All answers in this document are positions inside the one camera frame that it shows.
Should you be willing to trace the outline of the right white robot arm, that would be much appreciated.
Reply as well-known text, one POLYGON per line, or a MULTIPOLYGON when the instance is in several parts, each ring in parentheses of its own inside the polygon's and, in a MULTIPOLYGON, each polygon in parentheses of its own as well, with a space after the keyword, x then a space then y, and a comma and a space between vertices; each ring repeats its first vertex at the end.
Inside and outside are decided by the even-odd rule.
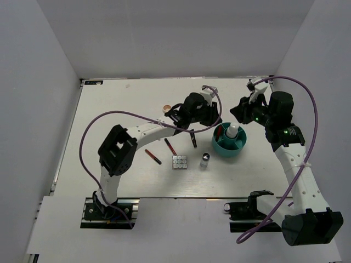
POLYGON ((332 211, 322 196, 307 158, 305 139, 298 126, 292 123, 294 102, 291 94, 273 92, 266 102, 263 94, 256 99, 243 97, 230 113, 241 124, 256 122, 265 128, 265 137, 282 165, 289 183, 287 193, 293 204, 284 204, 268 190, 253 191, 245 207, 236 215, 265 218, 256 226, 260 229, 271 222, 281 227, 290 246, 328 244, 343 225, 342 214, 332 211))

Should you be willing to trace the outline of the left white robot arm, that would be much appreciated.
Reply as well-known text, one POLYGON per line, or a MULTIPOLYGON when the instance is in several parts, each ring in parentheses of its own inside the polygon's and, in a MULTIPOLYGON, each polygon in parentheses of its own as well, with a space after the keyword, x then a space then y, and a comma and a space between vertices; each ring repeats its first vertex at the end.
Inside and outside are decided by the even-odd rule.
POLYGON ((93 194, 97 212, 105 219, 124 210, 116 206, 117 189, 122 174, 132 166, 135 153, 156 140, 188 132, 192 123, 213 127, 220 123, 220 102, 214 102, 216 90, 208 86, 199 93, 190 93, 156 121, 131 128, 114 126, 98 149, 101 167, 99 190, 93 194))

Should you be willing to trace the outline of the red lip gloss tube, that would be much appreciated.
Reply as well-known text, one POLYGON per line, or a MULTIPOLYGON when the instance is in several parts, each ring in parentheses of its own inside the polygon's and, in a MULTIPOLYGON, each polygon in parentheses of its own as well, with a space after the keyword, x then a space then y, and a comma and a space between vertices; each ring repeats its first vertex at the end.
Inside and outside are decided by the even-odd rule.
POLYGON ((215 137, 215 141, 218 142, 218 140, 220 139, 220 136, 221 136, 221 131, 218 130, 217 133, 216 133, 216 137, 215 137))

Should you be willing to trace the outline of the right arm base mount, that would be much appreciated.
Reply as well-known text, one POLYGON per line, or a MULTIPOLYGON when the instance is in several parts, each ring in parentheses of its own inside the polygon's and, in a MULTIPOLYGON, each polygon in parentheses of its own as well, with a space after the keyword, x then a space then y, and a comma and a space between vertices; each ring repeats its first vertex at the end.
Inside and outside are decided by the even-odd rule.
POLYGON ((230 215, 231 233, 244 233, 260 224, 266 215, 258 211, 257 198, 265 195, 273 193, 267 190, 253 191, 245 202, 229 202, 223 205, 224 212, 230 215))

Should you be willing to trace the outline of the red lip gloss black cap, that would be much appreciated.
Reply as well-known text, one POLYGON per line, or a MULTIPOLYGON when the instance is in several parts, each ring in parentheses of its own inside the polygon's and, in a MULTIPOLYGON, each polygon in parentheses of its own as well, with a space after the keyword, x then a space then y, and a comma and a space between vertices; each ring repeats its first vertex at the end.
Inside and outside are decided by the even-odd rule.
POLYGON ((153 153, 151 153, 148 149, 145 149, 144 151, 145 151, 145 153, 146 153, 150 158, 152 158, 158 165, 161 165, 161 164, 162 164, 162 162, 161 162, 153 153))

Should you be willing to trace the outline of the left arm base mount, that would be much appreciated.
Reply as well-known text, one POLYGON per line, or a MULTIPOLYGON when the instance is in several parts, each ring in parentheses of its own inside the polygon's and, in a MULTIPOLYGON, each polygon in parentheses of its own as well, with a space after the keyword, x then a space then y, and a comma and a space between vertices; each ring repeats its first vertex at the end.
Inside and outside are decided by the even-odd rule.
POLYGON ((103 215, 92 198, 86 198, 83 207, 80 228, 82 229, 114 229, 131 230, 138 215, 138 199, 120 199, 114 203, 127 215, 132 227, 125 217, 118 210, 110 210, 107 215, 103 215))

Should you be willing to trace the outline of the black squeeze tube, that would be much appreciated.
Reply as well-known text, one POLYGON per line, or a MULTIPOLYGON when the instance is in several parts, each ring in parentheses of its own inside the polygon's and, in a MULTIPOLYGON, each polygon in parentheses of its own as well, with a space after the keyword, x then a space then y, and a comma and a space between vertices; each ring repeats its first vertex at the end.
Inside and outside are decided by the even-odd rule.
POLYGON ((191 142, 193 144, 194 148, 197 148, 197 141, 196 141, 196 137, 194 133, 190 133, 190 137, 191 137, 191 142))

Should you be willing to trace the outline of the white lotion bottle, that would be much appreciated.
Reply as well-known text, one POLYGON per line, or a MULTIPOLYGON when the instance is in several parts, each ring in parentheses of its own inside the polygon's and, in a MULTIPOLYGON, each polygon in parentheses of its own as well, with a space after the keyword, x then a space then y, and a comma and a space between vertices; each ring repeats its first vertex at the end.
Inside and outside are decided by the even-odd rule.
POLYGON ((225 135, 230 139, 237 137, 240 125, 238 123, 232 122, 226 129, 225 135))

